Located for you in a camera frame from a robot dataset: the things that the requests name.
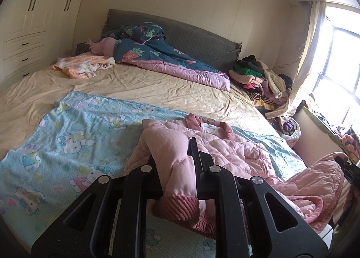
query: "windowsill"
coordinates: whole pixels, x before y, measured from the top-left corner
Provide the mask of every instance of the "windowsill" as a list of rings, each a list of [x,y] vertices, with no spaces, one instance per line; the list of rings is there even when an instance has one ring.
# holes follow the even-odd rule
[[[343,144],[341,143],[341,137],[339,135],[334,134],[316,115],[310,111],[305,106],[302,107],[307,116],[311,119],[311,121],[318,127],[323,133],[327,134],[329,138],[338,145],[341,149],[345,149]]]

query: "hello kitty blanket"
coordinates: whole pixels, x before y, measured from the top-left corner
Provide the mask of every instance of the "hello kitty blanket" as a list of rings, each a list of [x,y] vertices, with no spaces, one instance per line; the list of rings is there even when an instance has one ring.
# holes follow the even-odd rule
[[[142,120],[184,119],[187,113],[73,91],[39,122],[28,140],[0,162],[0,215],[30,250],[46,228],[100,175],[120,177],[143,132]],[[271,152],[278,176],[291,176],[304,163],[279,136],[231,128]],[[215,242],[148,215],[147,257],[215,256]]]

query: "white curtain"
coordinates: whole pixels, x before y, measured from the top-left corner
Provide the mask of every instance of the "white curtain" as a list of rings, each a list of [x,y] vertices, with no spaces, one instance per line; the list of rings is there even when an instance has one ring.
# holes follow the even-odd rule
[[[326,18],[326,2],[313,1],[311,3],[310,24],[304,52],[302,54],[298,72],[295,76],[293,87],[287,102],[278,109],[266,113],[266,117],[274,118],[284,114],[294,115],[304,96],[310,92],[309,75],[311,73],[313,58],[319,41],[320,31]]]

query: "headboard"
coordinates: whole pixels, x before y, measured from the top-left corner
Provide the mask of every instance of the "headboard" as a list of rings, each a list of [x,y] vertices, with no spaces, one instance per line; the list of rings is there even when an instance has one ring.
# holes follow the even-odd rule
[[[109,9],[102,34],[124,25],[154,22],[165,31],[166,42],[216,69],[228,73],[233,68],[241,43],[235,43],[216,34],[168,18],[133,11]]]

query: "cabinet handle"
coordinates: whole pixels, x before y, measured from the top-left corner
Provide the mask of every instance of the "cabinet handle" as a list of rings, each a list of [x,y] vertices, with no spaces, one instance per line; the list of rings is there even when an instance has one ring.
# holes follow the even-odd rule
[[[68,11],[68,10],[69,10],[70,4],[71,4],[71,0],[69,0],[69,6],[68,6],[68,9],[67,9],[66,11]]]
[[[27,11],[30,11],[31,3],[32,3],[32,0],[30,0],[29,8],[27,9]]]
[[[64,11],[66,10],[68,2],[69,2],[69,0],[66,0],[66,5],[65,5],[65,8],[64,8]]]
[[[31,11],[33,11],[33,10],[34,10],[35,3],[36,3],[36,0],[34,0],[34,4],[32,5],[32,9],[31,9]]]

